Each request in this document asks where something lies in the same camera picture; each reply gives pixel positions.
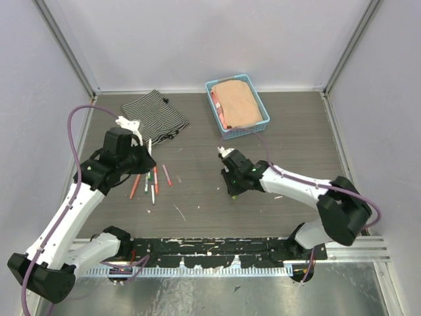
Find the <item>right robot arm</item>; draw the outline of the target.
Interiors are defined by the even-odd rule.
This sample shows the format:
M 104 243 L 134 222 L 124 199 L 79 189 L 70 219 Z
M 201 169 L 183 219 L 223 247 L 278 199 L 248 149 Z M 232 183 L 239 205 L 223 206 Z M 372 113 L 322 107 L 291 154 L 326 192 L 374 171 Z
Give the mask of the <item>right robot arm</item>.
M 286 252 L 296 259 L 307 258 L 313 248 L 329 242 L 352 246 L 371 217 L 367 200 L 348 178 L 313 179 L 269 161 L 253 163 L 235 148 L 220 146 L 218 156 L 230 196 L 251 190 L 280 194 L 318 211 L 318 219 L 299 224 L 285 241 Z

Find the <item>white pen lime end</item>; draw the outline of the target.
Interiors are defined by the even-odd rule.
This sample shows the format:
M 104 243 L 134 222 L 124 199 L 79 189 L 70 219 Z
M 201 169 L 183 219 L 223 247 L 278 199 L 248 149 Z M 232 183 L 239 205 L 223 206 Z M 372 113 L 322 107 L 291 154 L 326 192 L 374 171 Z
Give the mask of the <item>white pen lime end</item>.
M 149 153 L 150 156 L 151 156 L 151 152 L 152 152 L 152 139 L 149 138 L 149 141 L 148 141 L 148 153 Z

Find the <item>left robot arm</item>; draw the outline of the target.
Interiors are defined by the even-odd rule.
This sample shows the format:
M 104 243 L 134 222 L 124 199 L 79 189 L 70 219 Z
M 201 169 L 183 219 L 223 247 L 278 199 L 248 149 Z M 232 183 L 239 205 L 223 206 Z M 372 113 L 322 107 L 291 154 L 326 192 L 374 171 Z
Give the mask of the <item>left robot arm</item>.
M 155 165 L 139 132 L 110 128 L 102 148 L 79 165 L 68 195 L 42 235 L 25 253 L 10 256 L 7 266 L 18 283 L 51 303 L 60 303 L 86 270 L 109 258 L 127 260 L 132 253 L 130 234 L 115 226 L 105 228 L 75 254 L 69 249 L 111 189 Z

